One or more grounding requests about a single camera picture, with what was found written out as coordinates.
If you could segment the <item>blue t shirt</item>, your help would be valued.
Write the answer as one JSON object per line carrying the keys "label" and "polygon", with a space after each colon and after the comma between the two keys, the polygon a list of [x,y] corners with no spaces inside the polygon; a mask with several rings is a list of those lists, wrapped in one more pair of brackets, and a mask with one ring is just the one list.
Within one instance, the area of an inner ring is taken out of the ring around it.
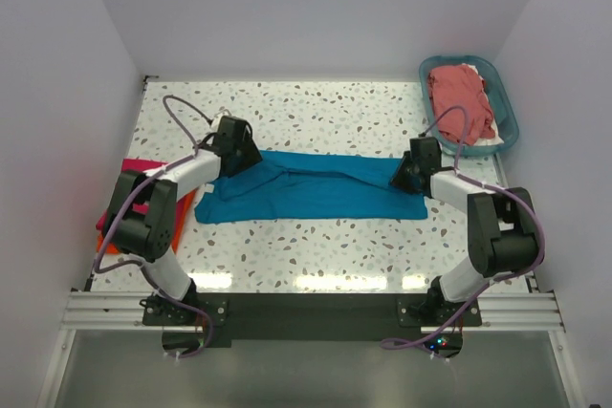
{"label": "blue t shirt", "polygon": [[200,224],[279,219],[424,220],[425,199],[391,186],[400,161],[264,151],[263,160],[219,178],[195,206]]}

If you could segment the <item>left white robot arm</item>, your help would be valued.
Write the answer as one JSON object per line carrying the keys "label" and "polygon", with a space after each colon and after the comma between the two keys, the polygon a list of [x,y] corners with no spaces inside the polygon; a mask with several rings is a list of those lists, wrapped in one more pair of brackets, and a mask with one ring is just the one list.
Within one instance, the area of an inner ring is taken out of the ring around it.
{"label": "left white robot arm", "polygon": [[176,207],[185,195],[219,178],[233,177],[262,161],[251,125],[221,115],[195,152],[146,171],[120,172],[102,227],[95,272],[104,273],[100,259],[108,245],[128,256],[160,296],[164,312],[177,324],[191,322],[198,312],[194,282],[181,268],[172,240]]}

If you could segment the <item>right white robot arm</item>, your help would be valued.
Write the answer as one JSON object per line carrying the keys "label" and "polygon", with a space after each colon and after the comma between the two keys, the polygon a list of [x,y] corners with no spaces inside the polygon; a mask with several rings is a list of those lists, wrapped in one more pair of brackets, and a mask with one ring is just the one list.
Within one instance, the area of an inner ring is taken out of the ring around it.
{"label": "right white robot arm", "polygon": [[453,206],[467,216],[468,255],[427,291],[428,318],[448,324],[494,283],[520,276],[539,265],[544,236],[530,193],[523,187],[502,188],[442,165],[433,137],[412,139],[390,184],[408,194],[422,194]]}

